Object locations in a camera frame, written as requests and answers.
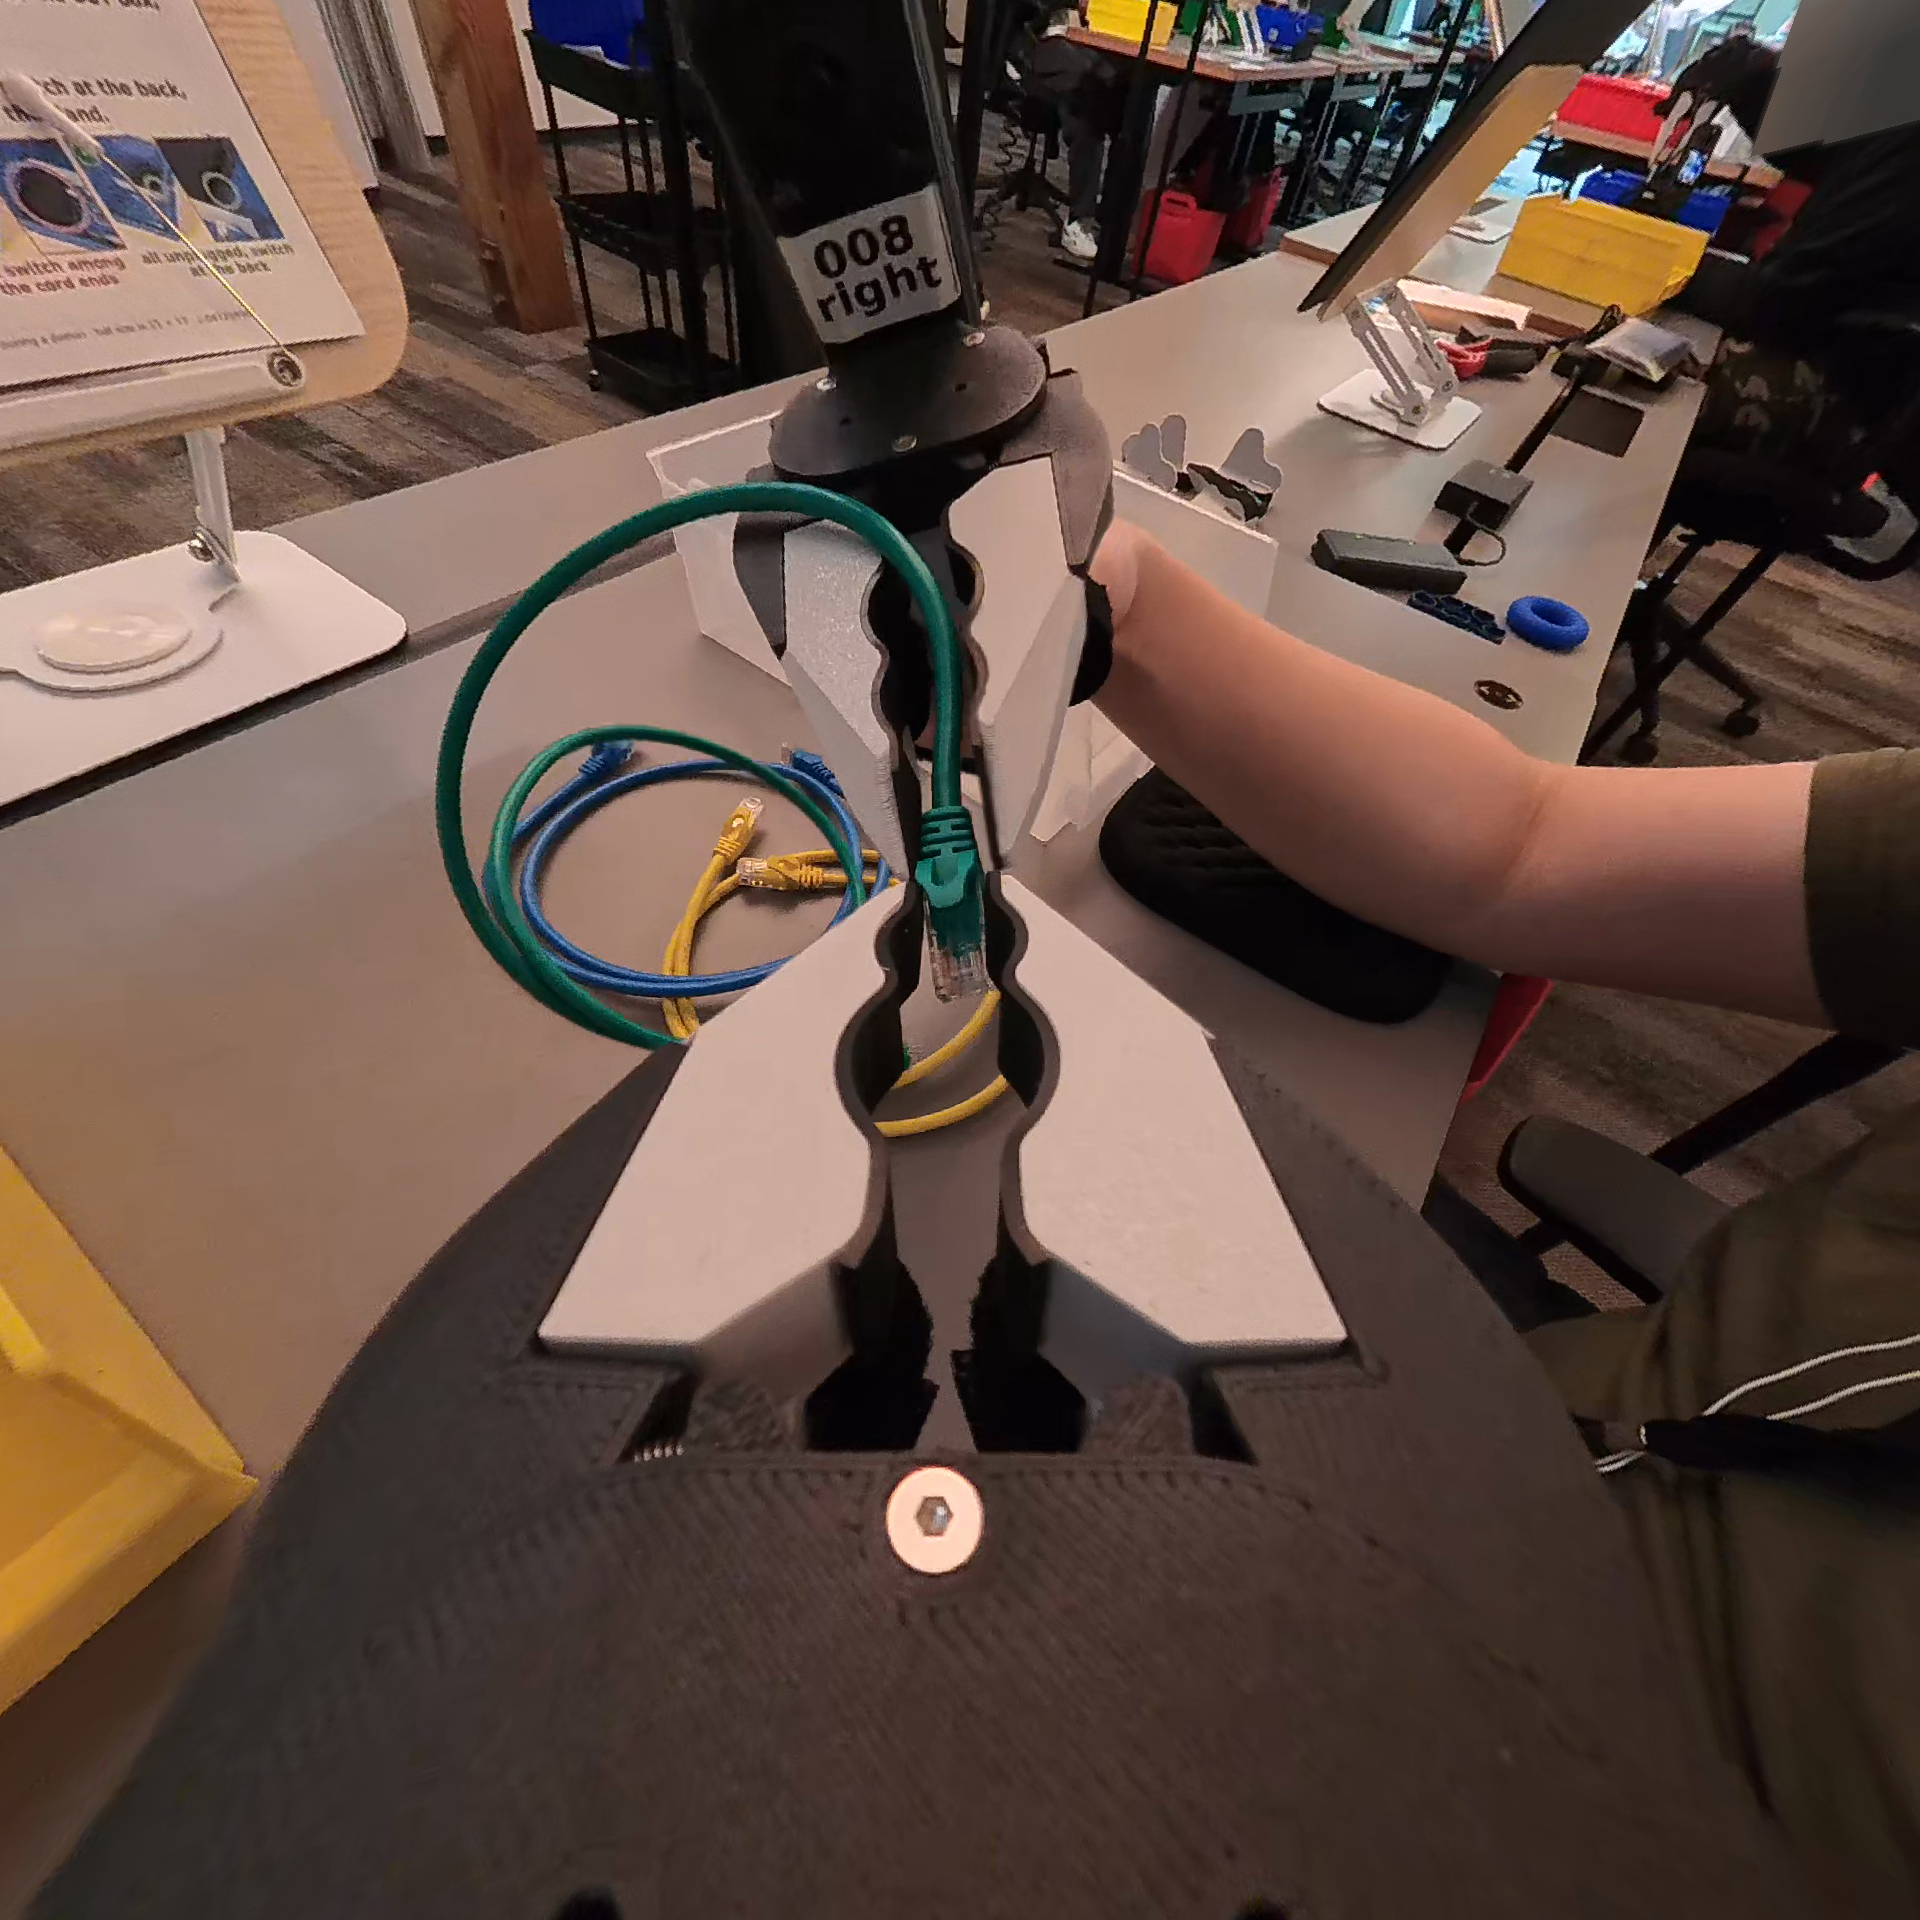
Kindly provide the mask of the red plastic crate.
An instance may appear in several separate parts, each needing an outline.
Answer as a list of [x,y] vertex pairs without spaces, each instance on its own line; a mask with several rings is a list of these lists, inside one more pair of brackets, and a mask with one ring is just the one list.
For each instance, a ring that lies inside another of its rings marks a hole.
[[1654,142],[1664,125],[1668,86],[1639,75],[1586,73],[1556,115],[1556,125]]

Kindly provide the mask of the person's own torso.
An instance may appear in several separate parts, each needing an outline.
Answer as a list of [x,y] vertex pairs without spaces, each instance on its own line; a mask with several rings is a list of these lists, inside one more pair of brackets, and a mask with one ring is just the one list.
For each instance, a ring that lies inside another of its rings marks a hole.
[[[1500,957],[1916,1051],[1916,751],[1542,780]],[[1916,1108],[1530,1342],[1761,1806],[1916,1916]]]

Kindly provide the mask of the red bin under table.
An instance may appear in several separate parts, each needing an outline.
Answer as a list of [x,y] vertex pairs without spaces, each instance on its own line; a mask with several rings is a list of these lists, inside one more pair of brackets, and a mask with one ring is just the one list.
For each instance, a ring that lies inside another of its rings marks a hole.
[[1473,1062],[1461,1089],[1461,1101],[1475,1098],[1487,1088],[1527,1027],[1542,1009],[1554,983],[1525,974],[1500,974],[1487,1009],[1487,1022],[1475,1046]]

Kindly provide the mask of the person's right forearm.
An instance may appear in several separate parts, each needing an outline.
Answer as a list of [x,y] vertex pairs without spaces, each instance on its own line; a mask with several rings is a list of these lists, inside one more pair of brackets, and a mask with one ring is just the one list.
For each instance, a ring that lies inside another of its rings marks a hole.
[[1343,912],[1487,968],[1823,1024],[1811,764],[1535,760],[1234,608],[1188,691],[1178,780]]

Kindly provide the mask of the black office chair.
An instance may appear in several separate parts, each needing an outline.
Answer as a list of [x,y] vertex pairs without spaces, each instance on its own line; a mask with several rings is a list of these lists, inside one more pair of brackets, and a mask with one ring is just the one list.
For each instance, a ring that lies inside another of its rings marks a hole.
[[[1773,563],[1798,557],[1859,583],[1884,583],[1916,567],[1916,514],[1871,474],[1847,493],[1816,492],[1801,500],[1784,496],[1715,497],[1706,485],[1683,490],[1683,502],[1664,520],[1678,533],[1678,551],[1654,577],[1637,583],[1617,645],[1624,647],[1630,685],[1620,704],[1594,718],[1578,762],[1614,751],[1620,762],[1649,765],[1659,752],[1664,693],[1672,676],[1693,668],[1724,688],[1735,706],[1721,732],[1748,740],[1759,732],[1763,697],[1724,662],[1710,639],[1719,622],[1761,583]],[[1740,545],[1748,561],[1706,609],[1683,618],[1672,592],[1693,563],[1713,545]]]
[[1532,1117],[1500,1147],[1504,1193],[1533,1214],[1521,1246],[1570,1244],[1639,1301],[1659,1301],[1731,1204],[1693,1183],[1710,1162],[1801,1110],[1857,1088],[1907,1049],[1830,1035],[1759,1088],[1693,1124],[1649,1155],[1571,1120]]

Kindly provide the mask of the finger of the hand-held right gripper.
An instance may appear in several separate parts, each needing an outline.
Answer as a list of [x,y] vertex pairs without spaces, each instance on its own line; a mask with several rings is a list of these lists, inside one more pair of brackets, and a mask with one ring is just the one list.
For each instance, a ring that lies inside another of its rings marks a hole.
[[881,571],[881,557],[850,530],[809,522],[789,532],[782,666],[866,846],[906,883],[923,788],[899,726],[881,711],[886,657],[870,621]]
[[1087,634],[1051,459],[986,472],[946,510],[944,533],[974,573],[964,740],[990,860],[1005,869],[1045,797]]

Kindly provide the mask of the white plastic holder box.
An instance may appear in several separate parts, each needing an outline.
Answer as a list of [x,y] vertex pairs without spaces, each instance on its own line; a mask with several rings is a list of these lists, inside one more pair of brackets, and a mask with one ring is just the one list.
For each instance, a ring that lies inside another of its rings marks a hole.
[[[663,497],[731,485],[761,467],[773,419],[773,414],[763,414],[654,446],[648,465]],[[1150,533],[1239,608],[1259,617],[1269,612],[1280,550],[1263,532],[1207,502],[1166,493],[1120,465],[1114,468],[1114,504],[1118,520]],[[785,683],[773,641],[734,577],[733,528],[734,518],[727,516],[675,532],[695,618],[707,641]],[[1146,765],[1147,756],[1091,706],[1070,708],[1030,835],[1045,845],[1089,823]]]

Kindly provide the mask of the wooden pillar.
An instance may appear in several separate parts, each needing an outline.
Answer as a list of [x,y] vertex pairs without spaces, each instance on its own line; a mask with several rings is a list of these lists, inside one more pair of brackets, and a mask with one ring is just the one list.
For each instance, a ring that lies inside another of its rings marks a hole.
[[505,2],[412,2],[460,214],[494,320],[545,336],[575,321],[562,225],[545,182]]

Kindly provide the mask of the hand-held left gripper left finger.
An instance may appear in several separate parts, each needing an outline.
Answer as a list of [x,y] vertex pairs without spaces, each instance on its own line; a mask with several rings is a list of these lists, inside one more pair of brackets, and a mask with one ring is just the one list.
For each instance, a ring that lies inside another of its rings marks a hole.
[[879,1361],[906,1292],[872,1110],[899,1071],[923,899],[830,925],[663,1070],[658,1101],[539,1336],[804,1400]]

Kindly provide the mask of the printed instruction sheet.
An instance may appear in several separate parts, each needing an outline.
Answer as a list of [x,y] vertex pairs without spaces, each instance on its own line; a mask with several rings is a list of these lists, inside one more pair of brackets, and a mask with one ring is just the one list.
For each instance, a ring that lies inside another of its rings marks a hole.
[[2,7],[5,389],[363,336],[193,2]]

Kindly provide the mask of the black rectangular device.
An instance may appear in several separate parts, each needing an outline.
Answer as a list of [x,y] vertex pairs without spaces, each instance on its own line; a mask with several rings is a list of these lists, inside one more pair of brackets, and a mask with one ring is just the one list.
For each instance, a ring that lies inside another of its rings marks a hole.
[[1405,540],[1350,530],[1321,530],[1309,550],[1314,567],[1378,592],[1454,597],[1470,567],[1435,540]]

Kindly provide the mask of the yellow plastic bin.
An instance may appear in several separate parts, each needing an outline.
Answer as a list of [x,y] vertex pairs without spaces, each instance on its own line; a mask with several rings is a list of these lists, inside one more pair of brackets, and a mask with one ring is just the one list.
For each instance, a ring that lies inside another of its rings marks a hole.
[[2,1706],[255,1490],[228,1436],[2,1159]]
[[1500,274],[1594,309],[1643,318],[1701,265],[1707,234],[1620,206],[1532,197],[1500,252]]

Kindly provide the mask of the person's right hand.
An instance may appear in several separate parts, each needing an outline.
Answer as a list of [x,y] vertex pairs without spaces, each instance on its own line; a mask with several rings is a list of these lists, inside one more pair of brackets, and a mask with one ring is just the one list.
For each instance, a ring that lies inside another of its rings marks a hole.
[[1098,545],[1091,586],[1112,614],[1095,706],[1205,803],[1242,802],[1280,634],[1127,522]]

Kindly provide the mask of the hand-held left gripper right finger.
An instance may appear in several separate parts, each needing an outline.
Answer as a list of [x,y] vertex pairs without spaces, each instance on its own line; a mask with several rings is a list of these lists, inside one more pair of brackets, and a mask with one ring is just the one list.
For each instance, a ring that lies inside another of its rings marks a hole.
[[1213,1035],[1030,886],[990,883],[1019,1339],[1096,1407],[1139,1377],[1327,1357],[1348,1328]]

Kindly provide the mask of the black mesh wrist rest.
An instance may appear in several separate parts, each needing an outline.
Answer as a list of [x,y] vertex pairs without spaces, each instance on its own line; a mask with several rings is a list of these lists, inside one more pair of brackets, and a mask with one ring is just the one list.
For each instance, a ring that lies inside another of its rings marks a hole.
[[1280,872],[1163,770],[1110,808],[1098,858],[1143,909],[1331,1014],[1400,1024],[1443,993],[1456,957],[1342,912]]

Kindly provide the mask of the white tablet stand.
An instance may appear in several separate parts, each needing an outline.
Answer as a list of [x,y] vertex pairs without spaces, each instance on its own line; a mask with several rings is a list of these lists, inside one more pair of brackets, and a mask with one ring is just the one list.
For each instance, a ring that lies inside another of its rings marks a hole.
[[405,617],[292,540],[234,528],[226,434],[184,444],[176,545],[2,597],[2,803],[15,806],[396,653]]
[[1321,392],[1318,410],[1429,451],[1458,444],[1483,406],[1463,398],[1444,343],[1403,286],[1381,282],[1342,310],[1369,368]]

